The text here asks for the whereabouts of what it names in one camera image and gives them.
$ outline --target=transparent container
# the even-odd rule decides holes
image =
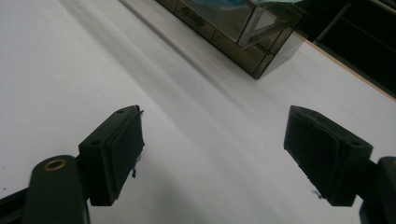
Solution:
[[[258,79],[304,15],[310,0],[156,0]]]

